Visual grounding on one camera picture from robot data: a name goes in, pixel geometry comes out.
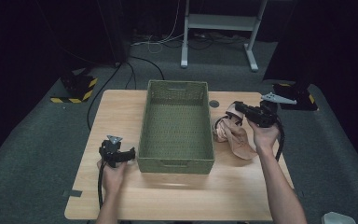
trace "wooden table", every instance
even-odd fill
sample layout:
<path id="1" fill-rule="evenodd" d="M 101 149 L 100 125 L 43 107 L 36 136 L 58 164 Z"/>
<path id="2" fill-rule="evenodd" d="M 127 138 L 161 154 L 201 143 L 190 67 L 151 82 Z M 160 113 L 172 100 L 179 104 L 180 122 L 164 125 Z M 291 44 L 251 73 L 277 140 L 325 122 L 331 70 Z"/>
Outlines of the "wooden table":
<path id="1" fill-rule="evenodd" d="M 223 117 L 232 102 L 259 105 L 260 96 L 257 92 L 210 91 L 209 100 L 220 103 L 217 108 L 211 107 L 212 122 Z M 123 138 L 121 151 L 131 147 L 137 150 L 145 98 L 146 91 L 104 92 L 73 186 L 82 194 L 69 198 L 67 218 L 98 216 L 98 149 L 109 134 Z M 254 146 L 252 129 L 247 122 L 243 127 Z M 231 152 L 228 143 L 214 142 L 214 150 L 215 163 L 208 175 L 141 173 L 136 161 L 129 162 L 120 192 L 118 219 L 271 220 L 259 158 L 242 160 Z M 280 166 L 293 186 L 283 156 Z"/>

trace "black cable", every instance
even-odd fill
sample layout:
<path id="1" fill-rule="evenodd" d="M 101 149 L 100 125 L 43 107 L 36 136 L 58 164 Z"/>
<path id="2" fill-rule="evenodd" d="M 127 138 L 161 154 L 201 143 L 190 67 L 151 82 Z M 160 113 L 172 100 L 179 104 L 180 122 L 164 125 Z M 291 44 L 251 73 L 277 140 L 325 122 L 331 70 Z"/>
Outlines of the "black cable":
<path id="1" fill-rule="evenodd" d="M 56 44 L 60 49 L 62 49 L 62 50 L 63 50 L 64 52 L 66 52 L 67 54 L 69 54 L 69 55 L 71 55 L 71 56 L 73 56 L 73 57 L 75 57 L 75 58 L 78 58 L 79 60 L 82 60 L 82 61 L 84 61 L 84 62 L 86 62 L 86 63 L 96 64 L 96 65 L 100 65 L 100 66 L 112 66 L 112 64 L 103 64 L 103 63 L 92 62 L 92 61 L 90 61 L 90 60 L 88 60 L 88 59 L 85 59 L 85 58 L 82 58 L 82 57 L 80 57 L 80 56 L 78 56 L 78 55 L 75 55 L 74 53 L 72 53 L 72 52 L 69 51 L 68 49 L 64 48 L 64 47 L 59 43 L 59 41 L 57 40 L 57 37 L 55 36 L 54 31 L 53 31 L 53 29 L 51 28 L 50 23 L 48 22 L 48 18 L 46 18 L 45 13 L 43 13 L 43 9 L 42 9 L 42 7 L 40 6 L 39 2 L 38 2 L 37 0 L 34 0 L 34 1 L 36 2 L 37 7 L 39 8 L 40 14 L 41 14 L 42 17 L 43 17 L 43 21 L 45 22 L 46 26 L 48 27 L 48 30 L 51 32 L 51 35 L 52 35 L 52 37 L 53 37 L 53 39 L 54 39 L 55 44 Z"/>
<path id="2" fill-rule="evenodd" d="M 279 147 L 278 147 L 278 151 L 277 151 L 277 155 L 275 156 L 275 159 L 278 161 L 281 154 L 282 154 L 282 150 L 283 150 L 283 144 L 284 144 L 284 131 L 283 131 L 283 125 L 281 123 L 281 120 L 279 118 L 277 118 L 277 125 L 278 125 L 278 130 L 280 132 L 280 140 L 279 140 Z"/>
<path id="3" fill-rule="evenodd" d="M 205 2 L 205 0 L 202 0 L 201 6 L 200 6 L 200 9 L 199 9 L 199 14 L 201 14 L 201 11 L 203 10 L 204 2 Z"/>
<path id="4" fill-rule="evenodd" d="M 104 16 L 103 16 L 103 11 L 101 9 L 100 1 L 97 1 L 97 4 L 98 4 L 98 9 L 100 9 L 101 19 L 103 20 L 103 28 L 106 31 L 106 35 L 107 35 L 108 39 L 111 40 L 111 37 L 109 35 L 108 29 L 107 29 L 107 26 L 106 26 L 106 22 L 105 22 L 105 19 L 104 19 Z M 113 46 L 112 46 L 112 41 L 108 41 L 108 42 L 109 42 L 109 47 L 110 47 L 110 50 L 112 52 L 112 55 L 115 55 L 115 51 L 114 51 Z"/>
<path id="5" fill-rule="evenodd" d="M 100 209 L 103 206 L 103 169 L 104 169 L 105 165 L 106 165 L 106 162 L 102 159 L 100 172 L 98 174 L 98 200 L 100 203 Z"/>
<path id="6" fill-rule="evenodd" d="M 165 77 L 164 77 L 164 75 L 162 74 L 161 69 L 160 69 L 155 63 L 152 63 L 152 62 L 150 62 L 149 60 L 143 59 L 143 58 L 138 58 L 138 57 L 134 57 L 134 56 L 130 56 L 130 57 L 131 57 L 131 58 L 134 58 L 134 59 L 138 59 L 138 60 L 143 60 L 143 61 L 146 61 L 146 62 L 148 62 L 148 63 L 153 64 L 153 65 L 159 70 L 159 73 L 161 74 L 162 80 L 165 80 Z"/>
<path id="7" fill-rule="evenodd" d="M 200 49 L 207 49 L 209 48 L 212 44 L 221 44 L 221 45 L 230 45 L 230 44 L 237 44 L 237 43 L 243 43 L 245 42 L 245 38 L 236 38 L 236 39 L 227 39 L 225 38 L 225 36 L 218 36 L 218 37 L 213 37 L 210 34 L 207 34 L 209 37 L 202 37 L 202 36 L 198 36 L 198 38 L 192 39 L 194 41 L 197 42 L 207 42 L 207 41 L 212 41 L 212 43 L 210 43 L 207 47 L 205 48 L 200 48 Z"/>
<path id="8" fill-rule="evenodd" d="M 239 40 L 240 40 L 240 42 L 243 42 L 243 41 L 246 40 L 245 37 L 240 37 L 240 36 L 238 36 L 237 38 L 234 39 L 234 38 L 229 37 L 229 36 L 227 36 L 227 35 L 212 36 L 212 35 L 209 34 L 209 33 L 207 33 L 207 35 L 209 36 L 209 38 L 213 39 L 214 42 L 216 42 L 216 43 L 222 43 L 222 44 L 232 44 L 232 43 L 235 43 L 236 41 L 239 41 Z"/>
<path id="9" fill-rule="evenodd" d="M 188 45 L 188 47 L 191 48 L 191 49 L 202 50 L 202 49 L 207 49 L 207 48 L 209 48 L 211 45 L 213 45 L 213 43 L 214 43 L 214 40 L 212 40 L 206 47 L 203 47 L 203 48 L 194 48 L 194 47 L 192 47 L 192 46 L 189 45 L 189 44 L 187 44 L 187 45 Z"/>
<path id="10" fill-rule="evenodd" d="M 118 72 L 118 70 L 120 69 L 121 64 L 117 67 L 116 71 L 113 73 L 113 75 L 103 84 L 103 86 L 98 90 L 97 94 L 95 94 L 94 99 L 92 99 L 91 104 L 89 105 L 89 110 L 87 111 L 87 126 L 89 127 L 89 130 L 91 131 L 91 125 L 90 125 L 90 111 L 92 108 L 92 105 L 94 104 L 95 99 L 97 99 L 97 96 L 101 93 L 101 91 L 103 90 L 103 88 L 106 86 L 106 84 L 115 76 L 115 74 Z"/>
<path id="11" fill-rule="evenodd" d="M 177 45 L 177 46 L 170 46 L 170 45 L 167 45 L 166 43 L 162 43 L 163 46 L 167 47 L 167 48 L 170 48 L 170 49 L 179 49 L 182 47 L 182 44 L 183 44 L 183 41 L 182 40 L 173 40 L 173 41 L 176 41 L 176 42 L 180 42 L 181 44 L 180 45 Z"/>
<path id="12" fill-rule="evenodd" d="M 206 35 L 195 35 L 195 38 L 192 40 L 195 40 L 197 42 L 202 42 L 202 43 L 207 42 L 208 40 L 214 41 L 214 38 L 210 34 L 207 33 Z"/>
<path id="13" fill-rule="evenodd" d="M 134 82 L 134 84 L 135 84 L 135 89 L 136 89 L 136 77 L 135 77 L 135 72 L 133 71 L 133 67 L 132 67 L 132 65 L 131 65 L 130 63 L 126 63 L 126 64 L 130 66 L 132 72 L 131 72 L 130 79 L 127 81 L 125 90 L 127 89 L 129 83 L 131 82 L 132 76 L 133 76 L 133 82 Z"/>

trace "power cable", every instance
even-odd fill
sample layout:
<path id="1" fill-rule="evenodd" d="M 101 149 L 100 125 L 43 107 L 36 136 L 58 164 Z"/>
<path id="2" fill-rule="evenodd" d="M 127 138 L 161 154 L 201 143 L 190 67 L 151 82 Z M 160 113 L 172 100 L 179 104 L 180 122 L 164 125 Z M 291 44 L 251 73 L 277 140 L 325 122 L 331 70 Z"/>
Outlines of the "power cable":
<path id="1" fill-rule="evenodd" d="M 162 80 L 165 80 L 165 76 L 162 74 L 162 71 L 161 69 L 155 64 L 155 63 L 152 63 L 150 62 L 149 60 L 147 59 L 143 59 L 143 58 L 138 58 L 138 57 L 135 57 L 135 56 L 130 56 L 130 58 L 134 58 L 134 59 L 138 59 L 138 60 L 142 60 L 142 61 L 145 61 L 145 62 L 148 62 L 148 63 L 151 63 L 153 64 L 158 70 L 159 70 L 159 73 L 161 74 L 161 79 Z"/>
<path id="2" fill-rule="evenodd" d="M 98 173 L 98 201 L 100 209 L 103 207 L 103 169 L 106 165 L 106 161 L 102 158 L 100 172 Z"/>
<path id="3" fill-rule="evenodd" d="M 48 27 L 48 30 L 50 31 L 50 33 L 51 33 L 51 35 L 52 35 L 52 37 L 53 37 L 53 39 L 54 39 L 54 42 L 56 43 L 56 45 L 57 45 L 60 49 L 62 49 L 62 50 L 63 50 L 64 52 L 66 52 L 67 54 L 69 54 L 69 55 L 71 55 L 71 56 L 73 56 L 73 57 L 75 57 L 75 58 L 78 58 L 79 60 L 82 60 L 82 61 L 84 61 L 84 62 L 86 62 L 86 63 L 91 63 L 91 64 L 95 64 L 95 65 L 99 65 L 99 66 L 112 66 L 112 64 L 103 64 L 103 63 L 96 63 L 96 62 L 90 61 L 90 60 L 85 59 L 85 58 L 83 58 L 83 57 L 80 57 L 80 56 L 74 54 L 73 52 L 69 51 L 68 49 L 64 48 L 64 47 L 60 44 L 60 42 L 58 41 L 56 35 L 54 34 L 54 31 L 53 31 L 53 29 L 51 28 L 50 23 L 48 22 L 48 18 L 46 18 L 46 15 L 45 15 L 45 13 L 43 12 L 43 9 L 42 9 L 42 7 L 40 6 L 39 2 L 38 2 L 37 0 L 34 0 L 34 1 L 35 1 L 36 4 L 37 4 L 37 7 L 38 7 L 38 9 L 39 9 L 39 12 L 40 12 L 40 14 L 42 15 L 43 21 L 45 22 L 46 26 Z"/>
<path id="4" fill-rule="evenodd" d="M 104 28 L 104 30 L 106 31 L 107 38 L 109 39 L 108 42 L 109 42 L 110 50 L 111 50 L 111 52 L 112 52 L 112 55 L 115 55 L 115 51 L 113 50 L 112 42 L 110 41 L 111 38 L 110 38 L 109 32 L 108 32 L 108 30 L 107 30 L 107 25 L 106 25 L 105 19 L 104 19 L 104 17 L 103 17 L 103 12 L 102 12 L 102 9 L 101 9 L 100 1 L 97 0 L 97 3 L 98 3 L 98 9 L 100 9 L 101 18 L 103 19 L 103 28 Z"/>
<path id="5" fill-rule="evenodd" d="M 127 81 L 127 84 L 126 84 L 125 90 L 127 89 L 127 87 L 128 87 L 128 85 L 129 85 L 129 83 L 131 82 L 131 80 L 132 80 L 132 76 L 133 76 L 133 82 L 134 82 L 135 89 L 136 89 L 136 75 L 135 75 L 135 72 L 133 71 L 133 67 L 132 67 L 132 65 L 131 65 L 130 63 L 126 63 L 126 64 L 130 66 L 130 68 L 131 68 L 131 71 L 132 71 L 132 72 L 131 72 L 130 79 Z"/>
<path id="6" fill-rule="evenodd" d="M 172 31 L 171 31 L 171 33 L 170 33 L 167 37 L 165 37 L 165 38 L 162 39 L 162 40 L 156 41 L 156 42 L 150 42 L 150 39 L 152 38 L 152 35 L 151 35 L 151 36 L 148 38 L 148 41 L 145 41 L 145 42 L 137 42 L 137 43 L 133 43 L 133 44 L 131 44 L 131 45 L 132 45 L 132 46 L 138 46 L 138 45 L 141 45 L 141 44 L 147 44 L 147 45 L 158 44 L 158 45 L 159 45 L 159 44 L 162 44 L 162 43 L 171 41 L 171 40 L 173 40 L 173 39 L 176 39 L 176 38 L 182 36 L 183 34 L 171 38 L 173 32 L 175 31 L 176 23 L 177 23 L 177 20 L 178 20 L 179 6 L 180 6 L 180 0 L 178 0 L 178 5 L 177 5 L 177 7 L 176 7 L 176 16 L 175 16 L 175 22 L 174 22 L 174 24 L 173 24 Z"/>
<path id="7" fill-rule="evenodd" d="M 89 127 L 89 130 L 91 131 L 91 125 L 90 125 L 90 111 L 92 108 L 92 105 L 95 102 L 95 99 L 97 99 L 97 96 L 101 93 L 101 91 L 103 90 L 103 88 L 106 86 L 106 84 L 115 76 L 115 74 L 118 72 L 118 70 L 120 69 L 121 64 L 117 67 L 116 71 L 112 74 L 112 76 L 103 84 L 103 86 L 98 90 L 97 94 L 95 94 L 94 98 L 91 101 L 91 104 L 89 105 L 89 110 L 87 111 L 87 126 Z"/>
<path id="8" fill-rule="evenodd" d="M 280 140 L 279 140 L 279 147 L 278 147 L 278 151 L 277 154 L 275 156 L 275 159 L 278 161 L 281 154 L 282 154 L 282 150 L 283 150 L 283 145 L 284 145 L 284 131 L 283 131 L 283 125 L 281 123 L 281 119 L 279 117 L 277 117 L 276 120 L 277 126 L 278 126 L 278 130 L 280 132 Z"/>
<path id="9" fill-rule="evenodd" d="M 162 45 L 164 45 L 165 47 L 170 48 L 170 49 L 179 49 L 179 48 L 181 48 L 181 47 L 182 47 L 182 44 L 183 44 L 183 41 L 181 41 L 181 40 L 176 40 L 176 42 L 180 42 L 180 45 L 170 46 L 170 45 L 168 45 L 168 44 L 166 44 L 166 43 L 163 43 Z"/>

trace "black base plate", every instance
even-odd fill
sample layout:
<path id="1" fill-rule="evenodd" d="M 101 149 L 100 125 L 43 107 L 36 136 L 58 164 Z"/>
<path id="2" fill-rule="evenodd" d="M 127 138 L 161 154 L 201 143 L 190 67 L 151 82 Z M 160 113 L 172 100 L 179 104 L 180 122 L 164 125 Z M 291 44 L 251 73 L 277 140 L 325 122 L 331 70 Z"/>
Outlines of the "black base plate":
<path id="1" fill-rule="evenodd" d="M 291 85 L 287 84 L 274 84 L 273 88 L 275 94 L 287 99 L 297 100 L 296 105 L 280 104 L 281 109 L 306 111 L 314 111 L 318 109 L 315 100 L 307 90 L 298 93 L 293 90 Z"/>

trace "white metal stand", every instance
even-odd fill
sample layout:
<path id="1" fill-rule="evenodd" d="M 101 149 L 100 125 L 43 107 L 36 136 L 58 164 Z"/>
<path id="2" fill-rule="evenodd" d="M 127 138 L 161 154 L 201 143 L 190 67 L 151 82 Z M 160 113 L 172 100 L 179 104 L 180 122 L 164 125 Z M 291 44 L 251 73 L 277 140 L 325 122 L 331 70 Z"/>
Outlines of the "white metal stand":
<path id="1" fill-rule="evenodd" d="M 186 0 L 186 12 L 185 12 L 185 33 L 184 41 L 182 44 L 182 61 L 181 66 L 187 68 L 187 53 L 188 53 L 188 29 L 215 29 L 215 30 L 237 30 L 237 31 L 252 31 L 249 43 L 244 44 L 246 55 L 248 56 L 249 64 L 254 72 L 258 71 L 257 63 L 255 62 L 255 56 L 252 52 L 253 45 L 255 43 L 255 37 L 257 35 L 258 28 L 260 26 L 264 9 L 266 8 L 268 0 L 262 0 L 260 9 L 256 17 L 241 17 L 241 16 L 221 16 L 221 15 L 203 15 L 203 14 L 190 14 L 189 2 Z"/>

